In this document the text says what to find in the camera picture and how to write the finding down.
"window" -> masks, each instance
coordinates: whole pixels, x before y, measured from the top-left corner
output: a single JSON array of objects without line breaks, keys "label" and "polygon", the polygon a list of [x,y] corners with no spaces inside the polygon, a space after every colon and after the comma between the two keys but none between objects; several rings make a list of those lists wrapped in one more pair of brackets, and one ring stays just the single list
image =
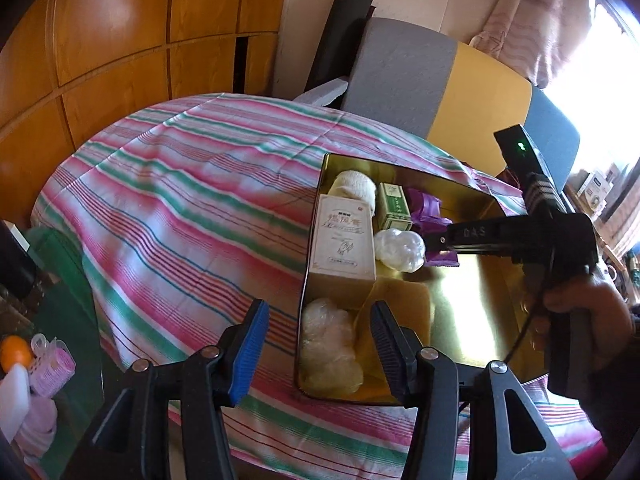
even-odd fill
[{"label": "window", "polygon": [[603,5],[590,6],[586,40],[545,94],[580,132],[572,173],[615,164],[619,186],[640,156],[640,50]]}]

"pink striped fabric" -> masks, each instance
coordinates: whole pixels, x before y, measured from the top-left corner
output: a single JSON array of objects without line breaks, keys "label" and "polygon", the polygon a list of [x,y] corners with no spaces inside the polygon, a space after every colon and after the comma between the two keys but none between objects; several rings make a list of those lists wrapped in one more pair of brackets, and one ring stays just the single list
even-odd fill
[{"label": "pink striped fabric", "polygon": [[[212,344],[253,298],[272,305],[250,394],[225,412],[232,452],[292,478],[400,478],[415,413],[308,399],[293,386],[296,316],[322,157],[342,153],[520,193],[442,150],[340,110],[210,94],[159,104],[112,124],[56,170],[34,224],[76,240],[103,345],[127,367],[162,364]],[[577,403],[545,381],[527,391],[567,455],[599,441]],[[179,420],[178,406],[172,418]],[[465,478],[460,418],[456,478]]]}]

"hand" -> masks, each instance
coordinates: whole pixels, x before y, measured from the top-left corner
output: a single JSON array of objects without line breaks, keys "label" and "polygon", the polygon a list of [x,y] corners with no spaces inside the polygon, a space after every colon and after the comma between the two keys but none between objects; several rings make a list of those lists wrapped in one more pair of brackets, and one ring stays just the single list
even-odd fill
[{"label": "hand", "polygon": [[[543,303],[547,310],[570,312],[582,307],[591,312],[593,330],[593,369],[601,370],[622,352],[635,328],[625,301],[610,281],[596,276],[579,276],[548,290]],[[531,323],[533,348],[543,350],[549,332],[546,316]]]}]

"chair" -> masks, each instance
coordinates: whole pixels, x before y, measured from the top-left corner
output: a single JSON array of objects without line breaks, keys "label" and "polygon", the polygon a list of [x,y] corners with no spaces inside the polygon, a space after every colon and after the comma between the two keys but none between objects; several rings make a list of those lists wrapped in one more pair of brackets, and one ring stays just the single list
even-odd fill
[{"label": "chair", "polygon": [[348,77],[313,88],[296,102],[340,108],[396,126],[476,170],[504,168],[493,132],[523,124],[545,157],[558,190],[580,135],[564,114],[512,69],[439,32],[371,18]]}]

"purple fabric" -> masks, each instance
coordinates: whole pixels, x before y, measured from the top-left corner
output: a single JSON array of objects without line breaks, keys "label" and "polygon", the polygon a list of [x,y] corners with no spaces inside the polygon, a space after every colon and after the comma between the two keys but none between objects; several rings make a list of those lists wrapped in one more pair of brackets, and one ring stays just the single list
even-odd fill
[{"label": "purple fabric", "polygon": [[[408,198],[409,212],[414,223],[412,227],[420,236],[428,233],[443,233],[453,222],[440,216],[440,199],[408,187],[404,190]],[[428,251],[424,257],[426,267],[459,267],[456,251]]]}]

